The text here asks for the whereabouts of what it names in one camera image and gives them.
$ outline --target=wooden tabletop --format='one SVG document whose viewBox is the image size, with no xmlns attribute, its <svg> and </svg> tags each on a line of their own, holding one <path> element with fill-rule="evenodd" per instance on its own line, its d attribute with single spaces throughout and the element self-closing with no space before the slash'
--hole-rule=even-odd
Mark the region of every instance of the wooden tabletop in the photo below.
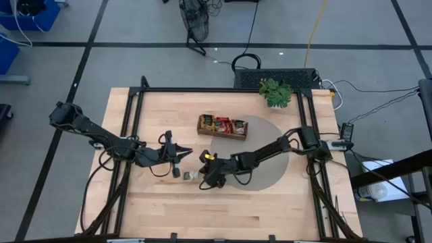
<svg viewBox="0 0 432 243">
<path fill-rule="evenodd" d="M 128 88 L 111 89 L 103 120 L 103 127 L 117 135 L 122 127 L 127 94 Z M 320 132 L 338 132 L 329 91 L 313 90 L 313 97 Z M 128 135 L 132 129 L 135 104 L 136 99 Z M 304 105 L 308 124 L 311 124 L 306 99 Z M 295 95 L 286 109 L 274 110 L 269 109 L 263 98 L 255 93 L 146 92 L 138 135 L 149 147 L 157 149 L 160 147 L 158 137 L 171 130 L 174 142 L 194 149 L 180 163 L 181 171 L 197 171 L 203 166 L 198 156 L 210 148 L 212 140 L 211 136 L 196 133 L 196 121 L 203 113 L 223 117 L 255 115 L 275 124 L 281 132 L 300 126 Z M 337 137 L 321 136 L 322 139 Z M 100 153 L 95 152 L 92 171 L 99 166 L 97 159 Z M 333 152 L 333 160 L 345 164 L 341 152 Z M 172 232 L 176 232 L 179 238 L 266 240 L 269 234 L 274 234 L 278 240 L 318 240 L 306 163 L 306 157 L 290 154 L 284 176 L 275 185 L 261 191 L 239 190 L 229 185 L 202 191 L 198 189 L 198 182 L 184 182 L 181 178 L 172 178 L 171 174 L 156 178 L 149 169 L 133 165 L 121 237 L 169 238 Z M 157 174 L 168 170 L 169 164 L 154 167 Z M 341 214 L 354 232 L 361 236 L 346 168 L 327 163 L 327 173 L 333 202 L 337 195 Z M 86 227 L 104 206 L 110 180 L 111 172 L 103 169 L 93 178 L 84 214 Z M 111 212 L 111 229 L 116 208 Z M 326 232 L 330 236 L 325 209 L 323 214 Z"/>
</svg>

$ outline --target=concrete floor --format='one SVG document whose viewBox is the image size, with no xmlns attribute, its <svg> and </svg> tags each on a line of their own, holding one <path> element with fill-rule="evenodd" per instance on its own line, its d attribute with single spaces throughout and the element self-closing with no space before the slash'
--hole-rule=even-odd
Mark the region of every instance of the concrete floor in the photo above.
<svg viewBox="0 0 432 243">
<path fill-rule="evenodd" d="M 13 105 L 15 117 L 0 139 L 0 242 L 15 239 L 36 180 L 43 166 L 54 129 L 48 115 L 57 101 L 64 101 L 73 81 L 80 82 L 74 103 L 94 122 L 101 123 L 111 87 L 137 86 L 145 75 L 151 86 L 232 87 L 230 66 L 214 63 L 186 48 L 186 30 L 178 1 L 161 0 L 69 0 L 48 33 L 26 33 L 37 47 L 22 47 L 8 74 L 25 74 L 30 86 L 0 85 L 0 103 Z M 94 45 L 123 43 L 121 47 L 87 47 L 98 12 L 107 3 Z M 426 63 L 432 65 L 432 2 L 398 0 Z M 259 3 L 251 43 L 306 44 L 319 12 L 316 0 L 262 0 Z M 252 24 L 254 3 L 225 3 L 218 17 L 210 18 L 206 43 L 209 55 L 231 61 L 246 43 Z M 19 32 L 0 32 L 22 40 Z M 124 43 L 144 43 L 128 47 Z M 145 43 L 167 43 L 152 48 Z M 363 89 L 411 88 L 428 73 L 419 55 L 410 47 L 406 31 L 391 0 L 329 0 L 312 49 L 308 67 L 317 68 L 322 79 L 349 80 Z M 340 45 L 358 45 L 345 47 Z M 263 68 L 301 68 L 305 49 L 250 48 L 263 60 Z M 88 59 L 83 59 L 89 52 Z M 82 76 L 77 72 L 86 61 Z M 239 65 L 253 68 L 253 62 Z M 360 93 L 350 86 L 337 86 L 344 106 L 336 111 L 338 122 L 346 122 L 398 93 Z M 354 143 L 359 153 L 385 159 L 402 159 L 431 148 L 425 117 L 418 97 L 410 97 L 356 122 Z M 45 187 L 37 204 L 26 239 L 71 236 L 74 233 L 84 185 L 94 151 L 82 137 L 63 134 Z M 358 203 L 365 237 L 404 242 L 412 234 L 408 216 L 382 210 L 376 203 Z M 424 211 L 423 227 L 431 227 Z M 432 242 L 426 231 L 426 242 Z"/>
</svg>

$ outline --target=blue bin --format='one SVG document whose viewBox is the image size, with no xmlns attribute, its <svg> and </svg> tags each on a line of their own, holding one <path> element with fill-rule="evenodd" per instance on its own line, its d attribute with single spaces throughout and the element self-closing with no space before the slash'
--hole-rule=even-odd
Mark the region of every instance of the blue bin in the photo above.
<svg viewBox="0 0 432 243">
<path fill-rule="evenodd" d="M 9 0 L 0 0 L 0 11 L 10 13 L 11 6 Z M 46 10 L 41 11 L 37 16 L 17 16 L 22 30 L 49 31 L 59 15 L 60 7 L 54 0 L 45 0 Z M 15 16 L 0 16 L 0 24 L 8 30 L 19 30 L 16 25 Z"/>
<path fill-rule="evenodd" d="M 0 37 L 0 75 L 7 73 L 19 51 L 17 44 Z"/>
</svg>

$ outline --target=small plant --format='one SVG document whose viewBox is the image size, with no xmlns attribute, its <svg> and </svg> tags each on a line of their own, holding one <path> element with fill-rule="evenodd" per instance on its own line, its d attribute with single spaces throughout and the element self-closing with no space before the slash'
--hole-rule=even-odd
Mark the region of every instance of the small plant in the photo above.
<svg viewBox="0 0 432 243">
<path fill-rule="evenodd" d="M 285 108 L 291 101 L 291 87 L 288 84 L 279 84 L 274 79 L 261 79 L 259 94 L 264 95 L 268 107 Z"/>
</svg>

